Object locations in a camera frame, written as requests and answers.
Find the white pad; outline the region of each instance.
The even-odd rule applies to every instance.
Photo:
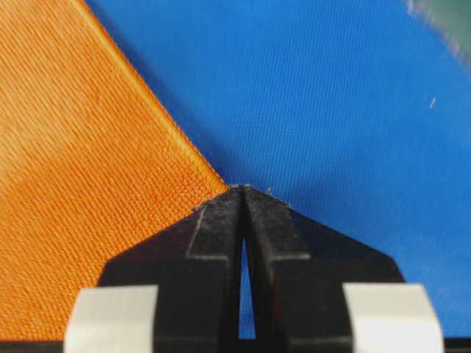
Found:
[[[344,283],[354,353],[442,353],[442,330],[422,285]]]
[[[65,353],[152,353],[158,286],[82,289],[65,332]]]

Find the green object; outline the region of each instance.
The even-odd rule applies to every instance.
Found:
[[[471,0],[409,0],[409,9],[422,13],[453,53],[471,59]]]

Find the black jaw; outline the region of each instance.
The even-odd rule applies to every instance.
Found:
[[[238,339],[247,242],[257,340]],[[235,187],[108,261],[98,286],[159,285],[154,352],[353,352],[343,282],[404,282],[389,256],[251,187]],[[62,343],[0,342],[0,352]],[[471,353],[471,339],[445,340]]]

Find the blue fabric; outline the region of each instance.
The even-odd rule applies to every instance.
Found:
[[[471,335],[471,71],[405,1],[89,4],[227,182],[390,254]]]

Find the orange textile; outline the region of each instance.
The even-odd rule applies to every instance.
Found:
[[[0,1],[0,340],[62,339],[107,259],[225,190],[81,1]]]

